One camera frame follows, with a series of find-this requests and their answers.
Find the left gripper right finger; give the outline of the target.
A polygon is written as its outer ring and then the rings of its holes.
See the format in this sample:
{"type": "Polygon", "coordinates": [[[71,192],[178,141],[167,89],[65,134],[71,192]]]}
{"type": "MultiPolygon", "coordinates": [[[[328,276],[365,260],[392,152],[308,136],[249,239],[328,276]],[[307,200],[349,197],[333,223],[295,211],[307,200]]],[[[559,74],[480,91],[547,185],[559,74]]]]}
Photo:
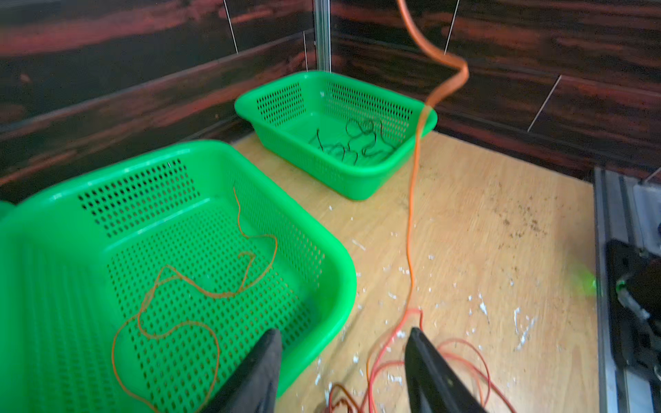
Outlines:
{"type": "Polygon", "coordinates": [[[405,370],[412,413],[485,413],[420,328],[411,329],[406,343],[405,370]]]}

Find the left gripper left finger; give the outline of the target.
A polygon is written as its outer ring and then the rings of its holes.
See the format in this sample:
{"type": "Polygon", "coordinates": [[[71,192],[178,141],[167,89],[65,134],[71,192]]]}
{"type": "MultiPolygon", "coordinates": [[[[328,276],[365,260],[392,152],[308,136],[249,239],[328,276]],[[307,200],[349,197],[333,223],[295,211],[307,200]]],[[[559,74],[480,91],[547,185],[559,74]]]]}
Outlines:
{"type": "Polygon", "coordinates": [[[202,412],[274,412],[281,363],[281,332],[269,329],[202,412]]]}

